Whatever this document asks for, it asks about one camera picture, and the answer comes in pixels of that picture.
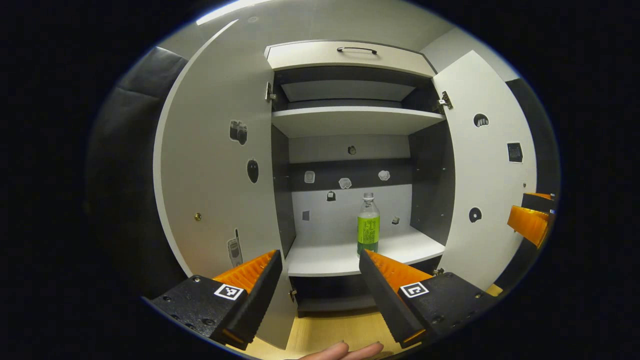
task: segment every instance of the finger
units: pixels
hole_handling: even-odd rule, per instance
[[[320,352],[309,354],[300,358],[300,360],[339,360],[349,353],[349,345],[344,341],[332,345]]]
[[[385,348],[380,342],[373,343],[368,347],[361,348],[360,350],[352,351],[343,357],[341,360],[362,360],[368,357],[379,354],[382,349]]]

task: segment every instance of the drawer handle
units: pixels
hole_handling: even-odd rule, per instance
[[[342,50],[345,49],[359,49],[359,50],[369,50],[373,55],[377,54],[378,51],[374,50],[374,49],[367,49],[366,47],[351,47],[351,46],[347,46],[347,47],[339,47],[336,50],[338,50],[339,53],[342,52]]]

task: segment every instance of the cabinet door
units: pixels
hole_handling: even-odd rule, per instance
[[[273,71],[247,23],[232,22],[208,40],[176,80],[162,110],[154,148],[158,212],[175,257],[188,276],[230,268],[227,241],[239,236],[244,261],[282,250],[271,167]],[[246,142],[230,137],[232,120]],[[257,182],[248,175],[258,164]],[[199,213],[200,220],[195,219]],[[257,336],[285,347],[295,316],[287,265]]]
[[[433,83],[441,98],[447,92],[453,105],[444,111],[456,172],[451,231],[440,266],[486,290],[522,241],[507,219],[522,194],[536,188],[531,132],[507,84],[476,52],[456,60]],[[487,125],[476,126],[478,114],[488,119]],[[509,162],[507,143],[513,142],[520,143],[522,163]],[[473,214],[470,218],[473,208],[481,212],[475,222]]]
[[[351,65],[403,71],[428,78],[435,74],[422,53],[368,42],[295,42],[270,46],[266,54],[273,70]]]

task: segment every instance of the bottle label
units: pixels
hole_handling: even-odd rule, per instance
[[[380,237],[380,217],[361,218],[358,217],[358,242],[363,244],[373,244],[378,242]]]

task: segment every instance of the green drink bottle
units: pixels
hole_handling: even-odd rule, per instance
[[[358,214],[358,256],[362,249],[378,252],[380,238],[380,211],[373,203],[373,193],[364,193]]]

